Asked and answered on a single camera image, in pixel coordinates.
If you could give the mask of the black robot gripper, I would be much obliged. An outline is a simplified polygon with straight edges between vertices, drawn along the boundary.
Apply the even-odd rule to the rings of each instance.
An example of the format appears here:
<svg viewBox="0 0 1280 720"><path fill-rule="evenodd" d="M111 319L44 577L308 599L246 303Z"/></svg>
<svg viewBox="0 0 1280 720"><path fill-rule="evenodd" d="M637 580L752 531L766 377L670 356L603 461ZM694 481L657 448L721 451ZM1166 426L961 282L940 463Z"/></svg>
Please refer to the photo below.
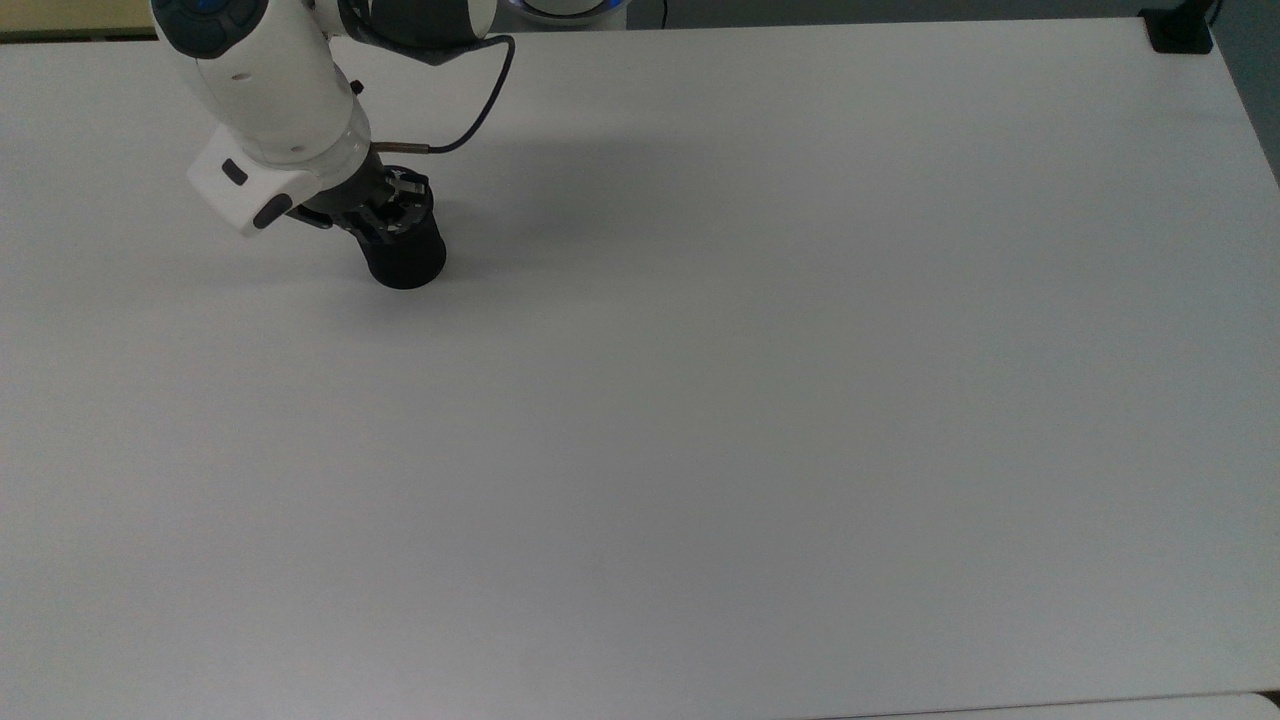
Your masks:
<svg viewBox="0 0 1280 720"><path fill-rule="evenodd" d="M360 243L390 246L416 224L416 205L431 205L429 179L404 167L387 169L369 150L356 173L291 210L291 219L339 227Z"/></svg>

